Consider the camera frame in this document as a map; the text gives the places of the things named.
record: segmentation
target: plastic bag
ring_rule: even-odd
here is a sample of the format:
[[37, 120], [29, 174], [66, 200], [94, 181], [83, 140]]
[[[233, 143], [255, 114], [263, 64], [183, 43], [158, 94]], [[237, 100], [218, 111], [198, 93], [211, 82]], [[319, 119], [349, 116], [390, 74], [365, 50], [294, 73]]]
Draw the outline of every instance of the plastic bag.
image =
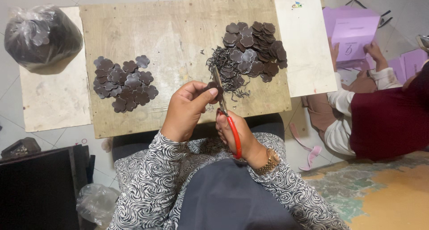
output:
[[78, 27], [54, 5], [29, 10], [11, 8], [4, 47], [17, 63], [37, 69], [78, 53], [83, 38]]
[[115, 213], [117, 198], [118, 195], [108, 187], [88, 184], [79, 192], [76, 211], [86, 220], [106, 228]]

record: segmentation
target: black and white patterned sleeve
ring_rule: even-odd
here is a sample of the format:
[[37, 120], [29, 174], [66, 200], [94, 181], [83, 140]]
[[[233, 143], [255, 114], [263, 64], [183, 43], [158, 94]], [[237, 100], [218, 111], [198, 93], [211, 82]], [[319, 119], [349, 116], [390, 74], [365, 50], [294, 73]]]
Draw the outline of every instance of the black and white patterned sleeve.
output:
[[148, 150], [116, 161], [121, 195], [108, 229], [162, 229], [176, 201], [176, 178], [186, 151], [185, 142], [158, 132]]
[[274, 149], [280, 157], [276, 169], [266, 176], [258, 176], [248, 167], [251, 177], [262, 184], [295, 217], [305, 229], [349, 230], [333, 206], [308, 185], [286, 162], [283, 140], [273, 134], [254, 133], [256, 139], [267, 148]]

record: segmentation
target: gold wristwatch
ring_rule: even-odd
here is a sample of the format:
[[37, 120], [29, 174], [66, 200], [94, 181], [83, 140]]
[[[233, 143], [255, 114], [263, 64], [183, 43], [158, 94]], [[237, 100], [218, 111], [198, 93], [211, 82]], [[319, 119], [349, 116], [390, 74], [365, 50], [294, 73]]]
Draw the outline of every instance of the gold wristwatch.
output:
[[258, 175], [265, 175], [268, 172], [272, 172], [274, 168], [280, 163], [280, 158], [273, 149], [269, 148], [267, 150], [267, 154], [268, 162], [266, 163], [266, 165], [259, 169], [253, 169], [253, 171]]

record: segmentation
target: small sticker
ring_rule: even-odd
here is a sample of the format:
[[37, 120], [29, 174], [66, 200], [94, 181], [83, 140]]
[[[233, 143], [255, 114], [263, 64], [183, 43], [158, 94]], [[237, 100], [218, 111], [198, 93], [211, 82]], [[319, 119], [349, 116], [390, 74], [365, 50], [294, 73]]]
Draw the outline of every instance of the small sticker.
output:
[[292, 5], [292, 8], [301, 8], [303, 5], [299, 2], [296, 2]]

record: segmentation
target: hand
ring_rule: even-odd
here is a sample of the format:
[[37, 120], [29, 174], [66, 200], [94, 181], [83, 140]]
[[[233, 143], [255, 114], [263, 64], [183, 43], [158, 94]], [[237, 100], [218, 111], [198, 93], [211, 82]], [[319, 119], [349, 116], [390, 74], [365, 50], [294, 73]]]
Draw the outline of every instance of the hand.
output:
[[366, 44], [363, 47], [363, 52], [365, 54], [369, 53], [369, 55], [374, 59], [374, 61], [385, 60], [383, 54], [381, 53], [380, 47], [377, 45], [375, 41], [372, 41], [370, 44]]
[[329, 50], [331, 51], [332, 65], [334, 66], [334, 72], [337, 72], [337, 58], [338, 58], [338, 48], [340, 43], [335, 44], [335, 47], [332, 47], [332, 37], [328, 37]]
[[386, 61], [386, 58], [384, 58], [383, 54], [381, 53], [379, 46], [377, 45], [377, 43], [375, 41], [372, 41], [371, 44], [366, 44], [363, 47], [363, 52], [365, 52], [365, 54], [369, 53], [369, 55], [376, 62], [376, 66], [375, 66], [376, 72], [379, 72], [379, 71], [389, 67], [389, 65]]
[[[237, 132], [239, 133], [243, 159], [245, 159], [250, 167], [254, 169], [265, 166], [268, 162], [267, 149], [261, 145], [257, 139], [255, 139], [249, 126], [247, 126], [246, 120], [229, 110], [228, 115], [233, 118]], [[236, 142], [234, 140], [233, 132], [228, 124], [227, 117], [225, 115], [220, 115], [219, 110], [217, 110], [216, 114], [216, 129], [222, 142], [225, 145], [228, 145], [231, 152], [235, 154]]]
[[357, 74], [357, 78], [367, 78], [367, 74], [366, 74], [367, 70], [362, 70]]
[[191, 81], [171, 96], [161, 134], [175, 142], [189, 140], [201, 114], [206, 112], [206, 105], [217, 103], [217, 89], [203, 92], [206, 86], [205, 83]]

